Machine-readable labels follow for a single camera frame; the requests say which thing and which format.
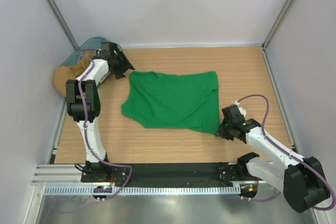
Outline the green tank top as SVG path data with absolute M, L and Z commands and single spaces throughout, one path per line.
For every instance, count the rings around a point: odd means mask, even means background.
M 129 84 L 122 115 L 146 128 L 216 134 L 221 121 L 215 71 L 186 75 L 134 71 Z

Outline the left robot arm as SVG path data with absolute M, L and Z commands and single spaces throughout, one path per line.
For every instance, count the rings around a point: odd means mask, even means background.
M 122 48 L 109 41 L 103 41 L 99 49 L 82 49 L 78 55 L 88 59 L 89 65 L 78 77 L 66 82 L 67 113 L 79 127 L 86 150 L 85 164 L 76 164 L 75 168 L 82 172 L 82 182 L 108 182 L 113 173 L 99 131 L 98 87 L 109 75 L 124 78 L 124 73 L 134 70 L 134 66 Z

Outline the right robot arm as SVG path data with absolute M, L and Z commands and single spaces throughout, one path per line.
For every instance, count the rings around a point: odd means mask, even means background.
M 276 188 L 288 205 L 302 213 L 331 197 L 325 174 L 318 159 L 306 158 L 285 147 L 272 137 L 262 124 L 245 119 L 246 111 L 237 103 L 222 109 L 224 119 L 217 135 L 226 139 L 239 139 L 258 151 L 240 157 L 236 167 L 238 177 L 248 180 L 257 177 Z

